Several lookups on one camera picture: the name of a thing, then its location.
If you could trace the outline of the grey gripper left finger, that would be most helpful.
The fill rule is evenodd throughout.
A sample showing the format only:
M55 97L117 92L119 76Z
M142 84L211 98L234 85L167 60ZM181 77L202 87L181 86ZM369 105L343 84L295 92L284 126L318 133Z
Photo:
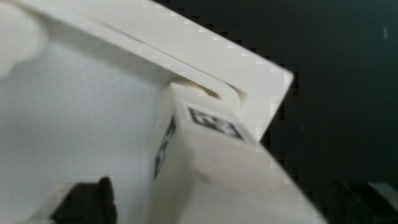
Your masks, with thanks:
M42 206L37 218L48 224L117 224L112 179L74 184L65 194L55 195L53 204Z

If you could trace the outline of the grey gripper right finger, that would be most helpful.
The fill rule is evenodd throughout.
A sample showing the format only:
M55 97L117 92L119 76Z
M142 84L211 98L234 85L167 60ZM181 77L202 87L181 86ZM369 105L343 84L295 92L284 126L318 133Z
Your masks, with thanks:
M398 184L330 184L328 224L398 224Z

